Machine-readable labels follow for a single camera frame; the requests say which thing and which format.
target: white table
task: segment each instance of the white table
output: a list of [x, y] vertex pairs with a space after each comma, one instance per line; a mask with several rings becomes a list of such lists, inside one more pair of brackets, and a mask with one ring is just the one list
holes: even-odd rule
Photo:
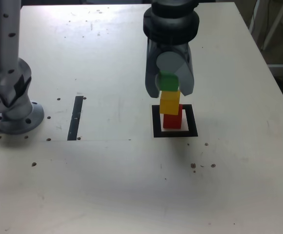
[[21, 10], [29, 96], [51, 119], [0, 135], [0, 234], [283, 234], [283, 96], [235, 4], [196, 10], [191, 138], [153, 138], [148, 7]]

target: stacked blocks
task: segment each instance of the stacked blocks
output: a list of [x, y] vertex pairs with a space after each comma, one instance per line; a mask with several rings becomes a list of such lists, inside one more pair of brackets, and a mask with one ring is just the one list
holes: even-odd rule
[[160, 114], [163, 116], [163, 128], [180, 129], [182, 125], [181, 92], [178, 90], [178, 77], [173, 73], [160, 71], [159, 86], [161, 93]]

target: yellow block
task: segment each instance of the yellow block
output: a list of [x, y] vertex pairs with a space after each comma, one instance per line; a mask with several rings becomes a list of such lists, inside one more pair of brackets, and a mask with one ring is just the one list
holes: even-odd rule
[[179, 114], [180, 101], [160, 100], [160, 114], [177, 116]]
[[180, 95], [181, 95], [180, 90], [176, 92], [162, 91], [160, 100], [180, 102]]
[[180, 95], [180, 91], [162, 91], [160, 98], [160, 114], [177, 116], [179, 114]]

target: black square outline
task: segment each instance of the black square outline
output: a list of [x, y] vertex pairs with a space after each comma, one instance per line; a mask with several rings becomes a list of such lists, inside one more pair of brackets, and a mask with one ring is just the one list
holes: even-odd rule
[[160, 105], [152, 105], [153, 137], [197, 137], [197, 127], [194, 112], [190, 104], [183, 104], [182, 109], [186, 112], [188, 131], [161, 131]]

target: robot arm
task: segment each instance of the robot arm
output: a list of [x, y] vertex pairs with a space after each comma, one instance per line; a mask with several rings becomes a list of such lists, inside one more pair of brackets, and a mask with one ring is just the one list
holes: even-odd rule
[[21, 0], [0, 0], [0, 132], [21, 134], [37, 127], [44, 111], [30, 101], [31, 69], [19, 58]]
[[194, 76], [188, 42], [198, 32], [196, 0], [153, 0], [143, 18], [148, 37], [145, 85], [152, 98], [158, 98], [158, 74], [170, 72], [178, 77], [184, 96], [193, 92]]

